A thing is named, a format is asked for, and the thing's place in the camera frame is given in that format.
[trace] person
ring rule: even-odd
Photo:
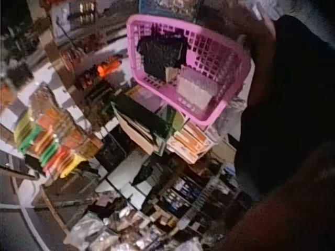
[[[213,250],[335,250],[334,50],[298,19],[237,20],[255,73],[235,165],[257,201]]]

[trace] basket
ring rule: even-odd
[[[194,14],[188,16],[184,13],[174,12],[169,8],[160,6],[155,0],[140,0],[139,1],[139,13],[140,14],[149,14],[155,16],[171,17],[178,18],[187,21],[196,21],[199,9],[203,4],[204,0],[197,0],[196,6],[194,7]]]
[[[141,37],[150,36],[155,25],[161,34],[176,32],[188,40],[186,64],[217,82],[219,92],[206,109],[200,110],[177,93],[177,81],[166,83],[144,72],[143,59],[137,52]],[[127,22],[128,54],[134,79],[195,123],[208,126],[237,94],[247,77],[251,63],[243,48],[222,35],[185,21],[148,15],[133,15]]]

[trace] blue basket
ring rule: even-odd
[[[193,17],[185,16],[182,13],[174,13],[171,10],[158,5],[155,0],[139,0],[139,13],[163,17],[171,17],[182,19],[186,21],[195,22],[200,6],[203,4],[204,0],[198,0],[195,6],[196,11],[194,12]]]

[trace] black item in basket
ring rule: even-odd
[[[137,51],[144,57],[144,71],[165,81],[166,68],[186,64],[187,42],[179,37],[142,37]]]

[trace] pink plastic basket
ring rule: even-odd
[[[176,81],[166,83],[144,72],[143,59],[136,48],[141,37],[151,35],[153,25],[161,34],[183,33],[189,44],[187,66],[219,84],[220,91],[206,110],[200,110],[183,99],[176,91]],[[202,126],[212,124],[216,120],[230,99],[241,90],[243,81],[250,71],[250,59],[239,44],[185,21],[133,15],[127,22],[127,37],[130,66],[135,80]]]

